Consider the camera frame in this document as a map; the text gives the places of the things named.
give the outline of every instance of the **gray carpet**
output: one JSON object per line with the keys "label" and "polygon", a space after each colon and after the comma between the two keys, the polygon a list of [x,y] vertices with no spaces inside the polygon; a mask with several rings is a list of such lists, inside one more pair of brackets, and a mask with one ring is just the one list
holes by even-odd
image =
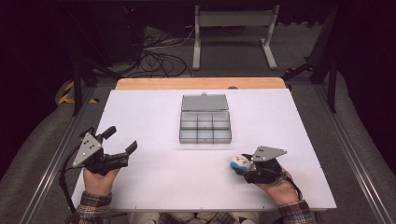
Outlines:
{"label": "gray carpet", "polygon": [[[264,29],[249,28],[240,35],[230,35],[220,30],[204,30],[201,69],[192,71],[192,75],[194,77],[280,77],[286,69],[304,63],[303,57],[309,56],[319,29],[319,26],[307,28],[306,25],[283,26],[279,24],[271,43],[278,66],[275,71],[268,69],[259,45],[259,39],[265,34]],[[191,40],[183,46],[153,49],[153,51],[176,55],[191,67]],[[308,76],[309,73],[306,72],[288,83],[292,84],[293,99],[319,162],[326,172],[337,204],[337,209],[319,213],[318,221],[320,223],[381,223],[361,190],[361,183],[350,166],[337,131],[326,113],[326,108],[320,102],[315,88],[307,82]],[[66,150],[71,150],[78,144],[80,133],[90,127],[97,127],[108,94],[114,86],[115,81],[111,78],[100,79],[92,97],[98,98],[99,103],[87,105]],[[67,125],[72,118],[73,108],[72,104],[60,104],[56,111],[37,126],[22,146],[0,182],[1,223],[21,221],[40,184],[42,175],[46,172],[66,132]],[[340,75],[337,82],[336,109],[337,118],[341,120],[351,144],[357,149],[364,167],[373,180],[379,197],[394,220],[396,218],[396,208],[393,205],[396,200],[396,188],[394,188],[396,177],[383,162],[370,136],[361,125]],[[78,170],[67,173],[71,192],[78,174]],[[49,183],[48,193],[42,196],[44,200],[38,206],[34,223],[62,223],[69,215],[57,178],[58,176]],[[266,220],[263,223],[271,223],[277,216],[277,213],[263,214]],[[120,214],[114,217],[113,223],[127,223],[127,217]]]}

